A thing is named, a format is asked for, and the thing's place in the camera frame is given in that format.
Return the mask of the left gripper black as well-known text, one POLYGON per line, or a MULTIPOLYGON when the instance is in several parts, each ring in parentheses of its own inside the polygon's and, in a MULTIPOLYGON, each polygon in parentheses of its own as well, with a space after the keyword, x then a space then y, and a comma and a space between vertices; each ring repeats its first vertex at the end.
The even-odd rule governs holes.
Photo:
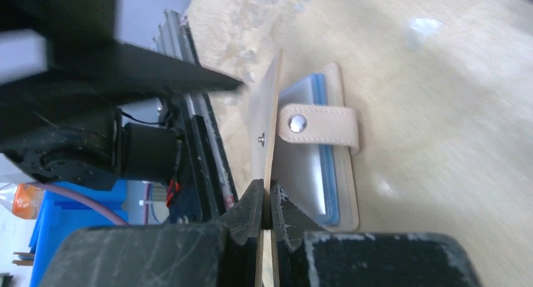
POLYGON ((115 39, 118 0, 1 0, 1 33, 45 40, 46 72, 1 86, 1 118, 66 120, 165 95, 234 91, 221 72, 115 39))

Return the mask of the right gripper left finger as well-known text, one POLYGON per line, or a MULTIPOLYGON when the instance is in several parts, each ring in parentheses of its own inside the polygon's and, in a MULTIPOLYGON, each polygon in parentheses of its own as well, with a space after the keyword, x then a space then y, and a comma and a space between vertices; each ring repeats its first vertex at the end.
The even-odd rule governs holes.
POLYGON ((71 233, 42 286, 260 286, 265 189, 254 180, 216 220, 103 226, 71 233))

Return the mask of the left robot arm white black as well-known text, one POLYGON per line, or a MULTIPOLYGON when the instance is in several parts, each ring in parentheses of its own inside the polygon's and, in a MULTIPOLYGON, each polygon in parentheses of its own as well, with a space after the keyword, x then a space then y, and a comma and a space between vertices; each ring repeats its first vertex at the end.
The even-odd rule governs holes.
POLYGON ((241 81, 116 38, 118 0, 1 0, 1 32, 44 37, 47 67, 1 84, 1 152, 29 181, 108 190, 118 178, 166 182, 176 132, 122 124, 121 106, 236 90, 241 81))

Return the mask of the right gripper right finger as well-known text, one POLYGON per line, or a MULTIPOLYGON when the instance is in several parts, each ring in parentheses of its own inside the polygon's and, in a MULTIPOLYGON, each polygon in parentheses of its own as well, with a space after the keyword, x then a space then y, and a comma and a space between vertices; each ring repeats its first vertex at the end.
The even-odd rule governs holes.
POLYGON ((446 234, 329 232, 270 188, 275 286, 481 286, 446 234))

